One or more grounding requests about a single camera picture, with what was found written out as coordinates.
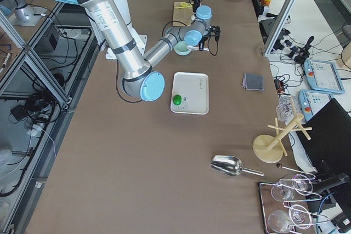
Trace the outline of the mint green bowl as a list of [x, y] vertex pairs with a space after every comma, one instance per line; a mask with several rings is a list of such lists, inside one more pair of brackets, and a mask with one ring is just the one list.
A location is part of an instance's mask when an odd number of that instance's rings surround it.
[[174, 46], [174, 51], [180, 56], [186, 56], [190, 54], [191, 50], [187, 48], [186, 41], [180, 41]]

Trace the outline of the wooden cutting board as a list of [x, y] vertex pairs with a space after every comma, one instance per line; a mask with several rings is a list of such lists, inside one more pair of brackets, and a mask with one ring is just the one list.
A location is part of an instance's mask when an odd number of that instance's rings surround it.
[[192, 22], [191, 16], [194, 14], [193, 9], [191, 8], [184, 8], [184, 9], [174, 9], [174, 7], [180, 6], [181, 2], [174, 2], [173, 4], [173, 19], [172, 25], [173, 26], [189, 26]]

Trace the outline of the cream rabbit tray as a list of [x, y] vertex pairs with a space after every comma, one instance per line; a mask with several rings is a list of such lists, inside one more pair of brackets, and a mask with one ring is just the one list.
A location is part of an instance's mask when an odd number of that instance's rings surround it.
[[[182, 103], [173, 105], [174, 95], [182, 96]], [[170, 109], [174, 113], [205, 115], [209, 111], [208, 76], [205, 73], [176, 72], [173, 76], [173, 87]]]

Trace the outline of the green lime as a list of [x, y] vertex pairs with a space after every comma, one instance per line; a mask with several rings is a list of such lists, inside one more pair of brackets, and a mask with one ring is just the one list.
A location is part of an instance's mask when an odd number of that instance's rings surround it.
[[174, 95], [172, 98], [172, 103], [176, 106], [180, 105], [182, 103], [182, 96], [179, 94]]

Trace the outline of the grey folded cloth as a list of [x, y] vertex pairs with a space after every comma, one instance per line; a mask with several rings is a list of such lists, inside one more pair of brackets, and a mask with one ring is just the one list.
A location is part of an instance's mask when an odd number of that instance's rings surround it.
[[264, 78], [261, 75], [244, 73], [242, 87], [246, 90], [264, 90]]

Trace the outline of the clear plastic container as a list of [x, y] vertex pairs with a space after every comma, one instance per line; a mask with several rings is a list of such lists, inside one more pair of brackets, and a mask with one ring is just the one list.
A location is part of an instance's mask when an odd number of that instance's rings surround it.
[[279, 97], [276, 113], [279, 121], [290, 122], [297, 113], [301, 113], [297, 98], [293, 95]]

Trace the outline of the wooden mug tree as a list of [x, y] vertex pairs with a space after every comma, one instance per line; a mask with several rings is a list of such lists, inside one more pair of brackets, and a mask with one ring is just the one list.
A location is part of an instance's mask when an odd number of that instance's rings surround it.
[[304, 128], [302, 126], [301, 121], [304, 116], [296, 111], [295, 102], [292, 97], [290, 97], [290, 102], [294, 113], [294, 116], [290, 122], [284, 128], [280, 128], [278, 125], [269, 125], [269, 128], [276, 130], [276, 136], [273, 137], [265, 134], [259, 135], [252, 143], [254, 154], [265, 163], [277, 163], [283, 156], [287, 156], [287, 152], [282, 144], [282, 139], [289, 132], [293, 130], [300, 131], [308, 140], [311, 139], [307, 131], [312, 130], [312, 127]]

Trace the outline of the lower teach pendant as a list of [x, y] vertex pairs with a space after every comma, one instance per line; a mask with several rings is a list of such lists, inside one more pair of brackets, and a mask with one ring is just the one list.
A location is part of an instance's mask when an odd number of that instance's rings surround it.
[[305, 120], [309, 121], [333, 98], [334, 96], [330, 92], [300, 90], [298, 92], [298, 101]]

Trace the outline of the teach pendant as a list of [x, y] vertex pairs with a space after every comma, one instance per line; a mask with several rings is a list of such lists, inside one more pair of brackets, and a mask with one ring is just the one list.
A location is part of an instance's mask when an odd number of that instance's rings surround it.
[[298, 92], [298, 101], [305, 120], [309, 121], [333, 98], [334, 96], [330, 92], [300, 90]]
[[341, 78], [333, 62], [306, 59], [303, 67], [307, 83], [312, 90], [336, 94], [345, 93]]

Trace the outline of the upper teach pendant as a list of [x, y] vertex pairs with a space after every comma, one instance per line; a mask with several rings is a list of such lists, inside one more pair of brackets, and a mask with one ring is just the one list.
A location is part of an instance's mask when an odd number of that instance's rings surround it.
[[303, 67], [307, 83], [312, 90], [336, 94], [345, 93], [341, 78], [333, 62], [306, 59]]

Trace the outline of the metal scoop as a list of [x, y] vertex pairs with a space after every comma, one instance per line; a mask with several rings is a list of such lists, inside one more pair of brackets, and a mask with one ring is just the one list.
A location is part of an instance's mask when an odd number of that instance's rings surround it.
[[231, 155], [215, 155], [211, 160], [211, 167], [228, 176], [238, 176], [242, 172], [264, 176], [263, 172], [245, 168], [241, 159]]

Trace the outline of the black monitor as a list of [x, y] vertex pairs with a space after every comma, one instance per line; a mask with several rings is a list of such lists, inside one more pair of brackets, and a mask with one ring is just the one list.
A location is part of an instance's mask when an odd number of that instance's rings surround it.
[[317, 172], [350, 175], [350, 115], [339, 102], [332, 99], [303, 126], [312, 128], [311, 139], [297, 136]]

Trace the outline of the upper wine glass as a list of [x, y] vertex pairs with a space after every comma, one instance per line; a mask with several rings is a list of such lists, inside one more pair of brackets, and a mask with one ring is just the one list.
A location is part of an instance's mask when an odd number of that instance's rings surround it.
[[296, 174], [291, 179], [280, 179], [271, 188], [273, 199], [279, 202], [297, 201], [302, 196], [309, 196], [313, 186], [311, 180], [302, 174]]

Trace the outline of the wine glass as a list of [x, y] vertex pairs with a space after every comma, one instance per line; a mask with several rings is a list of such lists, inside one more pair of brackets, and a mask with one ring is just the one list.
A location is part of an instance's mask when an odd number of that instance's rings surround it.
[[296, 174], [291, 179], [280, 179], [271, 188], [273, 199], [279, 202], [297, 201], [302, 196], [309, 196], [313, 186], [311, 180], [302, 174]]
[[295, 204], [288, 211], [276, 210], [268, 217], [268, 226], [275, 233], [301, 233], [312, 225], [312, 217], [302, 205]]

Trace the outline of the aluminium frame post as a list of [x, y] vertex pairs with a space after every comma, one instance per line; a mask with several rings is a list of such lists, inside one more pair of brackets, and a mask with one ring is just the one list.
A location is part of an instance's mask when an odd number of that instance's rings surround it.
[[283, 28], [285, 20], [287, 19], [289, 12], [290, 12], [290, 10], [293, 7], [295, 2], [296, 2], [296, 0], [285, 0], [284, 1], [282, 8], [278, 14], [277, 19], [276, 19], [276, 22], [273, 25], [273, 28], [272, 28], [272, 30], [269, 34], [269, 37], [264, 45], [264, 48], [262, 50], [262, 55], [265, 58], [270, 54], [270, 52], [271, 52], [276, 40], [278, 39], [278, 36], [279, 36], [282, 28]]

